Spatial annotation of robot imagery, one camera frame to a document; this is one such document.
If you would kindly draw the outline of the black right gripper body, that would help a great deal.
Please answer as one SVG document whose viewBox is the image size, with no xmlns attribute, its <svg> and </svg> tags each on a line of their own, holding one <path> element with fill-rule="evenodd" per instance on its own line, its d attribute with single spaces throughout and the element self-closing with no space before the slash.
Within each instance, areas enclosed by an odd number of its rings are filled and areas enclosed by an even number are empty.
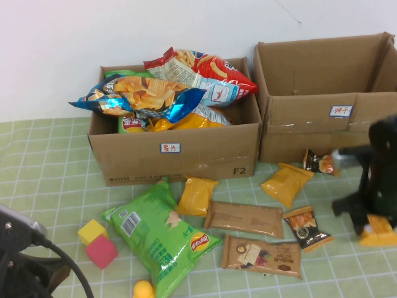
<svg viewBox="0 0 397 298">
<path fill-rule="evenodd" d="M 396 217 L 396 167 L 363 169 L 362 204 L 368 214 Z"/>
</svg>

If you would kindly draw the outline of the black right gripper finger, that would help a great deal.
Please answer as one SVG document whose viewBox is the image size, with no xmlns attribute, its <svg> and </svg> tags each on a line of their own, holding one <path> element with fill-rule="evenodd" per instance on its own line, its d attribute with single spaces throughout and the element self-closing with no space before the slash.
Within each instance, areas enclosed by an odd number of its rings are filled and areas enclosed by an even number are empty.
<svg viewBox="0 0 397 298">
<path fill-rule="evenodd" d="M 334 200 L 331 204 L 332 211 L 336 217 L 342 213 L 348 213 L 357 236 L 361 236 L 364 227 L 368 224 L 368 211 L 362 202 L 359 192 L 354 192 L 345 198 Z"/>
</svg>

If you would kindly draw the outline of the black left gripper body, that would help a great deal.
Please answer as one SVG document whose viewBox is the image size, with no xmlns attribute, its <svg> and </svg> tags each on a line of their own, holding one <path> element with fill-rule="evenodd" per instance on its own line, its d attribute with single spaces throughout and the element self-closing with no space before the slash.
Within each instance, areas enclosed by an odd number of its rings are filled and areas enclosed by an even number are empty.
<svg viewBox="0 0 397 298">
<path fill-rule="evenodd" d="M 1 297 L 52 297 L 70 275 L 73 262 L 64 252 L 43 258 L 1 247 Z"/>
</svg>

